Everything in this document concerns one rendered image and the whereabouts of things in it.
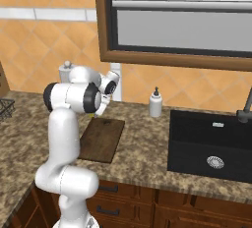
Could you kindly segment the dark wooden cutting board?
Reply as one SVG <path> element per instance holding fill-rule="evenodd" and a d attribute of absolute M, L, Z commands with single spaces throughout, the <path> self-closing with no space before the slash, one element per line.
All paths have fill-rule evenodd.
<path fill-rule="evenodd" d="M 122 120 L 92 118 L 80 139 L 79 158 L 111 163 L 124 126 Z"/>

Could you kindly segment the white soap dispenser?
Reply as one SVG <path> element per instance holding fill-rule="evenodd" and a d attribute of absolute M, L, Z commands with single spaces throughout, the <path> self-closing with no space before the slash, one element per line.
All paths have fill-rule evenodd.
<path fill-rule="evenodd" d="M 160 117 L 162 108 L 162 97 L 158 91 L 158 87 L 150 96 L 149 111 L 151 117 Z"/>

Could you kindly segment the wood-framed window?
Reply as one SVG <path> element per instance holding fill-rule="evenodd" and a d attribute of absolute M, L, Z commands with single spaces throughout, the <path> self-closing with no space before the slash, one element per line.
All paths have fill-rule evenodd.
<path fill-rule="evenodd" d="M 252 11 L 95 3 L 103 62 L 252 72 Z"/>

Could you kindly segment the white lidded jar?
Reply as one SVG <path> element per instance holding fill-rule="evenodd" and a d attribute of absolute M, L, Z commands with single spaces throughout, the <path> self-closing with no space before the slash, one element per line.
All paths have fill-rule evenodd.
<path fill-rule="evenodd" d="M 59 77 L 60 81 L 62 83 L 69 83 L 69 74 L 72 71 L 72 69 L 75 67 L 75 64 L 73 64 L 71 61 L 67 60 L 65 61 L 60 67 L 59 67 Z"/>

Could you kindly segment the brown wooden box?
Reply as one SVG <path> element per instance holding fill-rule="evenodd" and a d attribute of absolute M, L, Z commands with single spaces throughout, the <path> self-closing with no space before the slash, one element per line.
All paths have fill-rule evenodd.
<path fill-rule="evenodd" d="M 9 90 L 9 84 L 7 82 L 2 63 L 0 62 L 0 97 L 4 97 L 9 92 Z"/>

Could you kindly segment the black sink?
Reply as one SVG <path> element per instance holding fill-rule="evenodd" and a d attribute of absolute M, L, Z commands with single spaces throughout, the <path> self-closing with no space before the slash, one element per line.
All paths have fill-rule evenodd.
<path fill-rule="evenodd" d="M 167 169 L 252 184 L 252 119 L 171 110 Z"/>

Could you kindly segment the wooden cupboard front under sink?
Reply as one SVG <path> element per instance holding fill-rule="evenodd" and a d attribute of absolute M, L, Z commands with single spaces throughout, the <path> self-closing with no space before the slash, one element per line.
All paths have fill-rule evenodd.
<path fill-rule="evenodd" d="M 252 204 L 158 190 L 154 228 L 252 228 Z"/>

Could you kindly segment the wooden corner cupboard door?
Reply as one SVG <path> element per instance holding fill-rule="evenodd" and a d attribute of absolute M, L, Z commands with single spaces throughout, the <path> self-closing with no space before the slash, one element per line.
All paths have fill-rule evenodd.
<path fill-rule="evenodd" d="M 52 228 L 60 217 L 59 196 L 33 187 L 7 228 Z"/>

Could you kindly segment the large wooden drawer front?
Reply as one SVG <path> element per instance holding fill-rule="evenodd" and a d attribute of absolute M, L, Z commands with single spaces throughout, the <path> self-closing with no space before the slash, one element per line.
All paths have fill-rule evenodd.
<path fill-rule="evenodd" d="M 120 209 L 118 216 L 96 212 L 100 205 L 103 209 Z M 153 207 L 150 204 L 127 200 L 92 198 L 87 206 L 100 228 L 152 228 Z"/>

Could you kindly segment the small wooden drawer front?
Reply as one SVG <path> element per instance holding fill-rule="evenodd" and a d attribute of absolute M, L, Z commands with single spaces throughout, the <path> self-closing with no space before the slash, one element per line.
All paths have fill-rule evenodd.
<path fill-rule="evenodd" d="M 118 185 L 117 193 L 106 192 L 106 191 L 101 191 L 101 190 L 97 191 L 99 194 L 114 196 L 115 198 L 124 198 L 127 200 L 137 200 L 143 203 L 152 203 L 155 196 L 154 189 L 141 187 L 141 186 L 110 182 L 110 181 L 104 181 L 104 180 L 101 180 L 99 182 L 99 185 L 107 186 L 107 187 L 113 187 L 115 185 Z"/>

